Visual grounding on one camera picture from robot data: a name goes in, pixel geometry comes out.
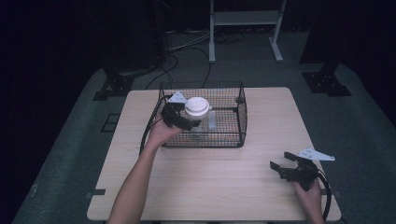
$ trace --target white lid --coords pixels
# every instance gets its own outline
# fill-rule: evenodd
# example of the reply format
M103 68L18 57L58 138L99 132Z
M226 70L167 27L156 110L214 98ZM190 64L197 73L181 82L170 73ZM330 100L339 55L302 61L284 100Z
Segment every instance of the white lid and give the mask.
M209 102L202 97L192 97L186 103L186 112L191 117L197 117L197 119L201 119L200 117L204 117L209 111Z

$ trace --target black wire basket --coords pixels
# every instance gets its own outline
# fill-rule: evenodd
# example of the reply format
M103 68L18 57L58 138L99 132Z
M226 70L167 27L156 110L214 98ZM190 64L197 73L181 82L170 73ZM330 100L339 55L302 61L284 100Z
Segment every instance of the black wire basket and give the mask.
M184 131L163 147L241 147L245 143L248 126L248 109L242 82L162 83L159 99L180 91L186 99L203 97L210 106L209 127L199 132ZM165 103L159 107L161 113ZM182 110L180 115L187 118Z

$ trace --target table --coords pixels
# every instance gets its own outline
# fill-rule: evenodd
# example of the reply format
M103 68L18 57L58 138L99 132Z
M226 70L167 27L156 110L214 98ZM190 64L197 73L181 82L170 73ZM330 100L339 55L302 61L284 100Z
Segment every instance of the table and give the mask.
M209 27L209 62L216 61L215 53L215 26L217 25L260 25L274 24L274 35L269 38L271 48L278 63L283 62L277 46L277 37L283 20L287 0L282 0L279 10L268 11L225 11L215 12L214 0L210 0L210 27Z
M283 152L312 147L287 88L245 88L247 138L240 148L165 148L153 165L142 220L304 220L290 183L270 161L296 167ZM158 91L131 91L96 185L88 218L107 220L120 186L137 160L143 131ZM326 197L323 196L323 208ZM332 198L328 220L341 212Z

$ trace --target person's right hand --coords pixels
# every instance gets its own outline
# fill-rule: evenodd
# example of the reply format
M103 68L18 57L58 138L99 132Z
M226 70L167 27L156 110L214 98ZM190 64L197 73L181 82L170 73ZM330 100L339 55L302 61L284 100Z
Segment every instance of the person's right hand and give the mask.
M298 182L291 182L297 194L299 203L303 208L309 223L324 223L321 210L321 189L319 180L316 178L308 191L305 191Z

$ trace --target hand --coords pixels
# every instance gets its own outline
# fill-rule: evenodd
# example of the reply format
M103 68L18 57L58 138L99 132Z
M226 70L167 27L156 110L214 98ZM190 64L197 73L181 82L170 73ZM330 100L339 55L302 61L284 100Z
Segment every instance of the hand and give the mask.
M154 147L160 147L162 144L168 142L173 136L183 132L179 128L169 128L163 122L161 115L155 119L153 125L149 131L147 145L153 145Z
M321 189L319 180L316 178L308 191L305 191L298 182L291 182L299 199L299 203L303 208L309 223L324 223L321 214Z

